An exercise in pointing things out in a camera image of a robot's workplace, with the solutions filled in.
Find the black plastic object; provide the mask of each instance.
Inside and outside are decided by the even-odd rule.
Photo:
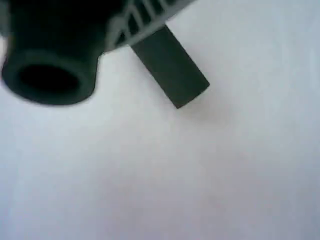
[[[205,76],[167,26],[132,49],[176,108],[183,107],[209,87]]]
[[[0,0],[3,81],[33,102],[75,104],[93,94],[101,54],[129,44],[182,107],[209,83],[169,29],[157,30],[192,1]]]

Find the white surface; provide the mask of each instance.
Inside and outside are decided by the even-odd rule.
[[[211,83],[179,111],[129,48],[78,106],[1,87],[0,239],[320,238],[320,2],[199,0],[169,26]]]

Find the ribbed surface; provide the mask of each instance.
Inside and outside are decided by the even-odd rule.
[[[115,46],[122,45],[130,38],[139,34],[152,22],[161,18],[179,0],[133,0],[124,14],[125,25],[118,35]]]

